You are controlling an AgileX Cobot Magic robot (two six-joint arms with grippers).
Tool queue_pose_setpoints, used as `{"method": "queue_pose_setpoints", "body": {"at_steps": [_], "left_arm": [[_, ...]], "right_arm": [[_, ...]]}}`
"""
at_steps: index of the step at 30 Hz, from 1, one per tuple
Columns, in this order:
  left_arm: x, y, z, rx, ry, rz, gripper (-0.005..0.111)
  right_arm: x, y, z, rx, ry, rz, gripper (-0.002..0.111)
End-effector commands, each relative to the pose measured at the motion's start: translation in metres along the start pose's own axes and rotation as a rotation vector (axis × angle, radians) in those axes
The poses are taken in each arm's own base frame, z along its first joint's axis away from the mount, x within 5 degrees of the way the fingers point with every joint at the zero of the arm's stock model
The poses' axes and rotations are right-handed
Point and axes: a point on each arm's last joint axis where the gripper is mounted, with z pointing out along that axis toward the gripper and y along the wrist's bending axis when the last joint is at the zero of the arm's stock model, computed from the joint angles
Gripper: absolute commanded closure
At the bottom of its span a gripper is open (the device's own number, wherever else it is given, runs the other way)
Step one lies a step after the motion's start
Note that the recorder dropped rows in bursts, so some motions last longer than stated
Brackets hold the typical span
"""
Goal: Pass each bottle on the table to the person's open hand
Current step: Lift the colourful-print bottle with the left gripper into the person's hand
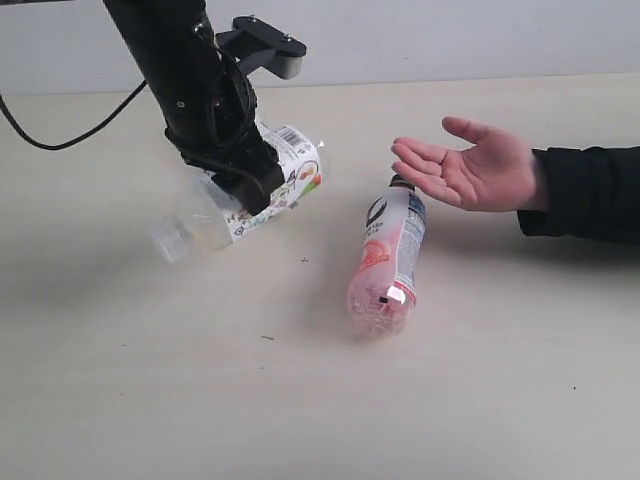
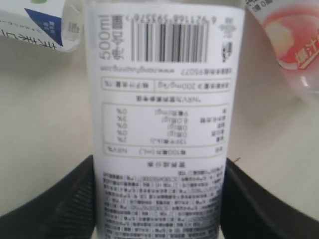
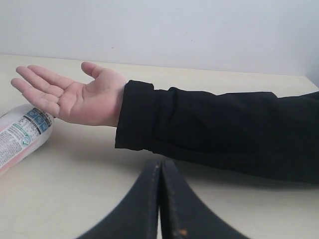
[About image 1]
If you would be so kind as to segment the person's open hand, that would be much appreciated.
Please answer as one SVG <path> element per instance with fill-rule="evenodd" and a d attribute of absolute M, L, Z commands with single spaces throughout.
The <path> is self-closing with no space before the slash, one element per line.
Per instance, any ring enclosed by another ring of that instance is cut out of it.
<path fill-rule="evenodd" d="M 427 196 L 473 212 L 544 212 L 546 177 L 531 147 L 517 135 L 469 119 L 446 116 L 443 129 L 471 146 L 463 150 L 399 137 L 393 170 Z"/>

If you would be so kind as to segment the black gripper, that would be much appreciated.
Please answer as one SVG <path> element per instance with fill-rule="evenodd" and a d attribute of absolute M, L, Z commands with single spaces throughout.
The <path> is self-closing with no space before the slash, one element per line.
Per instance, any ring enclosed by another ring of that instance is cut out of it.
<path fill-rule="evenodd" d="M 256 96 L 221 49 L 202 1 L 108 1 L 105 7 L 162 111 L 185 162 L 250 215 L 284 183 L 278 154 L 255 125 Z"/>

